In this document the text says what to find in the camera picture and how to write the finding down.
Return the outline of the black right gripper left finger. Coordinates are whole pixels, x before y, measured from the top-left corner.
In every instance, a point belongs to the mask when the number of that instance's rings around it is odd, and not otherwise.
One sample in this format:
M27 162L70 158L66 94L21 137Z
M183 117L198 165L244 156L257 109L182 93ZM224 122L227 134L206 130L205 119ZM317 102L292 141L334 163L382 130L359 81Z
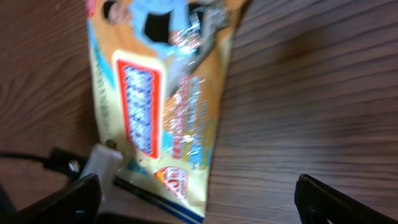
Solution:
M2 217L1 224L92 224L101 201L100 180L92 173L19 212Z

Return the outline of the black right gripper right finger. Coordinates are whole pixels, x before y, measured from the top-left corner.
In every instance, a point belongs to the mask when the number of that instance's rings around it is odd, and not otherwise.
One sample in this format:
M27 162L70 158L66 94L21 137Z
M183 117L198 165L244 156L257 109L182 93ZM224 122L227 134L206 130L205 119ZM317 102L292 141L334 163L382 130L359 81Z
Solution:
M307 174L298 178L294 202L302 224L397 224Z

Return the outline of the yellow snack packet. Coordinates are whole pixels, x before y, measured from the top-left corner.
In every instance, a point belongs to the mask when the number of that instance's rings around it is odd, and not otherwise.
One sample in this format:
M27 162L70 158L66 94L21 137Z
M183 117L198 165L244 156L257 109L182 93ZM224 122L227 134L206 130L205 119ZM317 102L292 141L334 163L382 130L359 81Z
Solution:
M87 0L95 117L114 183L202 223L242 0Z

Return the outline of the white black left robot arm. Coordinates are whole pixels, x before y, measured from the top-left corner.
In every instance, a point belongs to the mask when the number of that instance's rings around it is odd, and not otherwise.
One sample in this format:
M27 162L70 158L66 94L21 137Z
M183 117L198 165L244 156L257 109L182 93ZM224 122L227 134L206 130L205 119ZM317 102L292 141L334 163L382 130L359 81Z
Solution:
M113 179L123 161L119 151L104 145L96 144L89 157L83 157L72 152L55 148L44 162L44 167L65 174L70 182L74 182L88 174L96 174L99 178L102 199L109 199Z

